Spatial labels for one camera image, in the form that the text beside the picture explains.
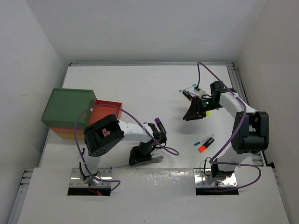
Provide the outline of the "pink highlighter marker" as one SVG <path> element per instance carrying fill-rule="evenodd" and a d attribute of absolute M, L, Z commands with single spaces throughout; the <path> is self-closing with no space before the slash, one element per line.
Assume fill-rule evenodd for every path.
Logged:
<path fill-rule="evenodd" d="M 188 91 L 183 91 L 182 94 L 189 100 L 192 101 L 192 95 Z"/>

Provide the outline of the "teal fineliner pen top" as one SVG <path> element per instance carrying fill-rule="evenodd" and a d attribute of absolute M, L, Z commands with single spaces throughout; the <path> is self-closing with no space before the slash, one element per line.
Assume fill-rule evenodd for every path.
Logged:
<path fill-rule="evenodd" d="M 179 92 L 186 91 L 186 90 L 188 90 L 188 89 L 190 89 L 190 88 L 193 88 L 193 87 L 195 87 L 195 86 L 197 86 L 196 83 L 195 83 L 195 84 L 192 84 L 191 86 L 188 86 L 188 87 L 185 87 L 185 88 L 183 88 L 183 89 L 180 89 Z"/>

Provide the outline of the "teal fineliner pen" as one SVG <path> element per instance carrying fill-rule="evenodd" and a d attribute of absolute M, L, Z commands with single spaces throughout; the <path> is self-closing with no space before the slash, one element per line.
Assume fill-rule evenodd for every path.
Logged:
<path fill-rule="evenodd" d="M 199 145 L 199 144 L 202 144 L 203 142 L 209 140 L 209 139 L 212 138 L 213 136 L 214 136 L 213 134 L 211 134 L 211 135 L 209 135 L 209 136 L 206 136 L 206 137 L 204 137 L 203 139 L 201 139 L 201 140 L 197 141 L 196 143 L 194 143 L 194 145 L 197 146 L 197 145 Z"/>
<path fill-rule="evenodd" d="M 197 86 L 196 83 L 195 83 L 195 84 L 192 84 L 191 86 L 188 86 L 188 87 L 185 87 L 185 88 L 183 88 L 183 89 L 180 89 L 179 92 L 186 91 L 186 90 L 188 90 L 188 89 L 190 89 L 190 88 L 193 88 L 193 87 L 195 87 L 195 86 Z"/>

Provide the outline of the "purple highlighter marker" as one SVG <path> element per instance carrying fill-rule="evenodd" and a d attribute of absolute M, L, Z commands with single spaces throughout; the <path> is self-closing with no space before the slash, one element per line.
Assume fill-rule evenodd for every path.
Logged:
<path fill-rule="evenodd" d="M 163 126 L 163 124 L 162 124 L 160 118 L 155 118 L 155 123 L 156 123 L 156 125 L 157 125 L 159 131 L 161 131 L 161 132 L 167 134 L 166 129 L 165 129 L 165 127 Z"/>

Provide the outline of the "yellow bottom drawer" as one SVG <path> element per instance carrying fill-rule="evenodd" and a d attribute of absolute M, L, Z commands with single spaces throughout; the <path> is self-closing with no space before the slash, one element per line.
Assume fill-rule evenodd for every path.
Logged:
<path fill-rule="evenodd" d="M 57 135 L 60 138 L 63 138 L 63 139 L 75 139 L 75 136 L 74 136 L 73 133 L 57 133 Z M 77 134 L 77 139 L 78 140 L 83 140 L 84 139 L 84 135 L 83 134 Z"/>

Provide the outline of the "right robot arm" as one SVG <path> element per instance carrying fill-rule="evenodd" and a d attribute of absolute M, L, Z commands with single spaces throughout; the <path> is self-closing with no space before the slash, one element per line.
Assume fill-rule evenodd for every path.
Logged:
<path fill-rule="evenodd" d="M 213 82 L 210 89 L 209 98 L 192 98 L 183 119 L 203 119 L 207 112 L 220 108 L 225 108 L 234 118 L 232 135 L 224 146 L 224 153 L 217 153 L 211 159 L 211 175 L 221 179 L 231 176 L 235 168 L 252 154 L 268 148 L 269 115 L 248 106 L 234 89 L 227 88 L 220 81 Z"/>

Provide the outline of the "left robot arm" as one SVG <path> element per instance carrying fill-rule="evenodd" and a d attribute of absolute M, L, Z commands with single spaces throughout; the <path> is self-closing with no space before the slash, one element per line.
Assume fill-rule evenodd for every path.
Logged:
<path fill-rule="evenodd" d="M 138 146 L 130 150 L 128 164 L 159 162 L 164 159 L 158 144 L 165 144 L 166 133 L 157 129 L 155 124 L 143 123 L 141 126 L 118 120 L 108 115 L 84 130 L 87 149 L 83 150 L 85 164 L 79 164 L 81 180 L 84 184 L 96 185 L 93 176 L 99 176 L 98 164 L 101 156 L 107 154 L 120 141 L 138 141 Z"/>

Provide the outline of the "orange highlighter marker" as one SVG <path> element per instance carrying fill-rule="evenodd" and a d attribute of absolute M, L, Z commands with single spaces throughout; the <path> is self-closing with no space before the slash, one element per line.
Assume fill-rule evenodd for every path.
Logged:
<path fill-rule="evenodd" d="M 214 142 L 214 138 L 209 138 L 202 146 L 198 148 L 199 152 L 204 152 L 212 143 Z"/>

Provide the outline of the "green top drawer box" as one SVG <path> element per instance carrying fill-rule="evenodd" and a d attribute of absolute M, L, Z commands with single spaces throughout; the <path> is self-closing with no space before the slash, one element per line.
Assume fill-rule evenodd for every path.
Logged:
<path fill-rule="evenodd" d="M 94 106 L 93 90 L 54 88 L 44 109 L 41 121 L 49 127 L 85 129 L 92 112 L 84 112 Z"/>

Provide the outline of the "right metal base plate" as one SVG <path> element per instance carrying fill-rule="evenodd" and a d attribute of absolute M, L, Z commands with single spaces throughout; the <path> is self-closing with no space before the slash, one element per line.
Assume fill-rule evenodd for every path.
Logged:
<path fill-rule="evenodd" d="M 213 178 L 210 168 L 194 169 L 194 180 L 196 188 L 212 189 L 212 188 L 234 188 L 237 187 L 236 176 L 233 173 L 231 176 Z"/>

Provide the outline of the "metal base plate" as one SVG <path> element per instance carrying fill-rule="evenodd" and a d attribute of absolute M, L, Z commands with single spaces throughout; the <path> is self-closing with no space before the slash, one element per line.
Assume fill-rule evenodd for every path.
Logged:
<path fill-rule="evenodd" d="M 112 170 L 111 169 L 98 169 L 97 178 L 102 180 L 112 180 Z M 93 188 L 110 188 L 111 183 L 102 182 L 94 179 L 83 180 L 79 168 L 72 169 L 70 176 L 69 187 L 70 188 L 88 188 L 89 184 Z"/>
<path fill-rule="evenodd" d="M 194 180 L 196 188 L 212 189 L 212 188 L 234 188 L 237 187 L 236 176 L 233 173 L 231 176 L 213 178 L 210 168 L 194 169 Z"/>

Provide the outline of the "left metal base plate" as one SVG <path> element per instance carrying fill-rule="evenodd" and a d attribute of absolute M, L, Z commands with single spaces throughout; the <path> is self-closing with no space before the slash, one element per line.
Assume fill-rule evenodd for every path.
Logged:
<path fill-rule="evenodd" d="M 98 169 L 97 178 L 102 180 L 112 180 L 112 170 L 111 169 Z M 93 188 L 110 188 L 111 183 L 102 182 L 94 179 L 83 180 L 79 168 L 72 169 L 70 176 L 69 187 L 70 188 L 88 188 L 89 184 Z"/>

